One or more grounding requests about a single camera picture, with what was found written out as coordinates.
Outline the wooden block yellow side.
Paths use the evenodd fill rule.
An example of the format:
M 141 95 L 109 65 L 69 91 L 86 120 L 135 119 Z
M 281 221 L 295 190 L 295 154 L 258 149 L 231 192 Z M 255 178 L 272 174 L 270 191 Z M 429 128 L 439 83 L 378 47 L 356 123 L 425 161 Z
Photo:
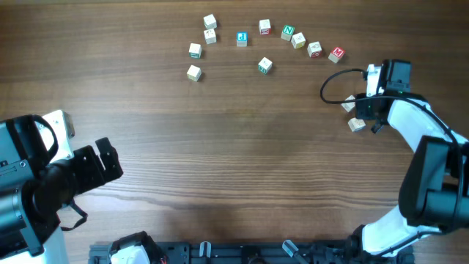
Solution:
M 202 75 L 201 68 L 195 65 L 191 65 L 187 71 L 187 77 L 188 79 L 192 81 L 198 81 L 201 75 Z

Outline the wooden block red picture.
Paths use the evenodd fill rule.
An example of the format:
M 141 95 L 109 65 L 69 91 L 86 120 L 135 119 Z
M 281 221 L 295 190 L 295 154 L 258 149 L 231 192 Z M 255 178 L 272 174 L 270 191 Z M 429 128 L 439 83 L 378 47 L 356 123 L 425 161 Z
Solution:
M 319 41 L 309 43 L 307 51 L 311 58 L 318 57 L 322 55 L 322 46 Z

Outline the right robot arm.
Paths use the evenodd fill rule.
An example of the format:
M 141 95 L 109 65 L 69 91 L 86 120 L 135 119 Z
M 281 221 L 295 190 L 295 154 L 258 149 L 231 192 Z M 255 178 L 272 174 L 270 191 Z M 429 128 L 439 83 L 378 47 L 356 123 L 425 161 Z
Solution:
M 409 62 L 387 59 L 363 71 L 366 92 L 355 97 L 360 120 L 375 120 L 373 132 L 389 125 L 413 151 L 398 204 L 358 233 L 360 250 L 391 258 L 416 241 L 468 227 L 468 140 L 410 91 Z

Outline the wooden block green letter side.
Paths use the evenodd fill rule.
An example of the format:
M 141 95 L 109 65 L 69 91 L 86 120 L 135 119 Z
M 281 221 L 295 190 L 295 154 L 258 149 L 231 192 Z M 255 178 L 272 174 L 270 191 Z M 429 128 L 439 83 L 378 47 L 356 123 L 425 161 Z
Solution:
M 258 64 L 258 70 L 267 75 L 267 73 L 270 71 L 270 69 L 273 66 L 273 62 L 270 61 L 267 57 L 264 57 L 261 59 L 261 61 Z

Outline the wooden block with drawing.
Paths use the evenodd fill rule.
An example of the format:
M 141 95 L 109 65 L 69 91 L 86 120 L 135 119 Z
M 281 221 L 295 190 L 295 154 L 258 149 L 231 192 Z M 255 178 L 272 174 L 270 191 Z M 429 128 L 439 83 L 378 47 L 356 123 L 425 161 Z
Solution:
M 216 33 L 214 29 L 204 30 L 204 39 L 206 44 L 212 44 L 217 42 Z

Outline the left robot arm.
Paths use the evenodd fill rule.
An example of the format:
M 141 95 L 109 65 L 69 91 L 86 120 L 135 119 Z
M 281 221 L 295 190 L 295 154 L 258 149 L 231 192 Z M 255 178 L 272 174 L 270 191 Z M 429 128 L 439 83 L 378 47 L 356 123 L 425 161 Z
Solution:
M 47 240 L 64 230 L 58 211 L 71 207 L 80 215 L 74 226 L 80 227 L 88 215 L 74 198 L 123 174 L 108 138 L 75 150 L 70 159 L 56 160 L 59 140 L 53 136 L 47 147 L 40 125 L 52 128 L 35 114 L 1 122 L 2 259 L 24 252 L 32 257 L 44 254 Z

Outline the red letter U block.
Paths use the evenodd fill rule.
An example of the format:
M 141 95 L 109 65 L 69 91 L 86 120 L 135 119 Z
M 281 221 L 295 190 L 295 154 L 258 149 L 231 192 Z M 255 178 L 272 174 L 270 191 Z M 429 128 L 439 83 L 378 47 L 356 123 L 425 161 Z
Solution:
M 363 128 L 366 127 L 366 123 L 363 121 L 363 120 L 360 120 L 360 119 L 357 119 L 355 117 L 353 117 L 352 119 L 350 119 L 347 124 L 349 125 L 349 128 L 352 132 L 356 132 L 356 131 L 359 131 Z

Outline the plain wooden block top-left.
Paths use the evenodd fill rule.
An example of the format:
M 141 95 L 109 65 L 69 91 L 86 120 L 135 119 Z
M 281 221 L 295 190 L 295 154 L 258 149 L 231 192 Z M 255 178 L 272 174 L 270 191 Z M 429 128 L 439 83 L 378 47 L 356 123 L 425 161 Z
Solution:
M 203 22 L 206 29 L 215 29 L 217 27 L 217 20 L 213 14 L 204 16 Z

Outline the wooden block yellow edge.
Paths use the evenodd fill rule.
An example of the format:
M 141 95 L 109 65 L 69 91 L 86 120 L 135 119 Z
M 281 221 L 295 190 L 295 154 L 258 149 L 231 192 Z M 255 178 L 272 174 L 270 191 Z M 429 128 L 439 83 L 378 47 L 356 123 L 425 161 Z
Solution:
M 302 32 L 292 35 L 291 44 L 294 49 L 299 49 L 303 47 L 306 43 L 306 38 Z

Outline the green letter N block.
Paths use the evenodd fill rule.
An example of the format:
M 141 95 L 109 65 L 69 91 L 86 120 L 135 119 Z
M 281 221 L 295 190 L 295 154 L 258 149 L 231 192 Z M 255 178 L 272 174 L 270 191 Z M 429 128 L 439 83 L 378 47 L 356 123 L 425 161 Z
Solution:
M 295 27 L 290 26 L 290 25 L 284 25 L 282 32 L 281 32 L 281 39 L 290 41 L 292 39 L 292 36 L 294 34 Z

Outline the blue letter P block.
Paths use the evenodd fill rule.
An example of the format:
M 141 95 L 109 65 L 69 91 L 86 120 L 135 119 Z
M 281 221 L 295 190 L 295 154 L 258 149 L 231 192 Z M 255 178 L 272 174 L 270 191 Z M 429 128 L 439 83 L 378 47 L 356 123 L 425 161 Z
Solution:
M 248 45 L 247 32 L 238 32 L 236 34 L 237 47 L 246 47 Z

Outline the wooden block with picture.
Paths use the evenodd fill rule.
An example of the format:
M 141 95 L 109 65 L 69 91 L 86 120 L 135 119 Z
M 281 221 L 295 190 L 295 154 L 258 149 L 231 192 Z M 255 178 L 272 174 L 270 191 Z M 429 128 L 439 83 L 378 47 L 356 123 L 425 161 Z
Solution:
M 355 108 L 355 102 L 354 102 L 355 97 L 353 95 L 349 96 L 346 98 L 346 103 L 342 103 L 341 106 L 342 108 L 347 112 L 350 113 L 354 108 Z

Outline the red letter M block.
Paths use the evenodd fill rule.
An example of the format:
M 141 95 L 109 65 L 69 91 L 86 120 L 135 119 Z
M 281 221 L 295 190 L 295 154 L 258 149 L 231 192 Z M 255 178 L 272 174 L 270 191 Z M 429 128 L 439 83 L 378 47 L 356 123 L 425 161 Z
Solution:
M 341 47 L 335 47 L 329 54 L 328 59 L 337 64 L 345 55 L 345 50 Z

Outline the wooden block red side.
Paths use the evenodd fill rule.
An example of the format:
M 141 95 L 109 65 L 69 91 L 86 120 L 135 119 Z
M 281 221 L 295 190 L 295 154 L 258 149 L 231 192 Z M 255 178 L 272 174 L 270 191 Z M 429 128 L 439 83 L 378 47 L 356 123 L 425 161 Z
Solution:
M 259 33 L 261 35 L 271 34 L 272 26 L 269 19 L 263 19 L 259 21 Z

